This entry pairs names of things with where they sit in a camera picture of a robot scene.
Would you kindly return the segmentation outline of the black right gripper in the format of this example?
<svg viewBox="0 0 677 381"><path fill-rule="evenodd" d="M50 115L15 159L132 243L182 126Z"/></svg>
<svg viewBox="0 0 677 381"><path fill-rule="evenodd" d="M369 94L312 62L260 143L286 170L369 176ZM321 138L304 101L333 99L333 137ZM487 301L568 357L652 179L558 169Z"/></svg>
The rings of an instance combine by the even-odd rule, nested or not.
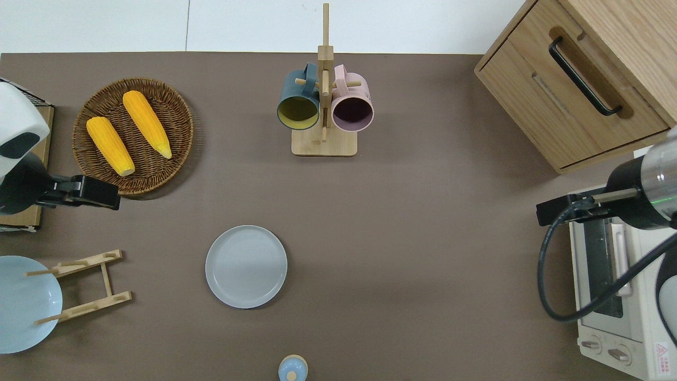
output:
<svg viewBox="0 0 677 381"><path fill-rule="evenodd" d="M594 201L600 194L573 193L568 198L552 198L547 202L535 205L535 215L539 226L550 226L557 216L569 208L569 205L586 200L569 213L568 222L587 222L589 220L607 219L609 215L617 216L629 226L645 231L673 228L675 229L675 212L670 218L660 214L650 203L641 183L641 168L645 157L634 158L617 166L607 180L605 192L615 192L635 188L639 190L636 197L624 198L608 203L607 207Z"/></svg>

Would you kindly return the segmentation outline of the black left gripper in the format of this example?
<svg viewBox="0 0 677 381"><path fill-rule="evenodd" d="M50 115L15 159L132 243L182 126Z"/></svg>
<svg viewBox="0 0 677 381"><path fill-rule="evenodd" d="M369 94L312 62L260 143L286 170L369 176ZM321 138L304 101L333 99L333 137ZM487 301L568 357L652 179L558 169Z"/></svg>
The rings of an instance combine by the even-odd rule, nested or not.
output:
<svg viewBox="0 0 677 381"><path fill-rule="evenodd" d="M72 198L78 191L78 200ZM51 177L43 161L28 153L8 174L1 185L1 215L18 214L31 205L56 208L58 206L103 207L117 211L121 196L118 186L89 176Z"/></svg>

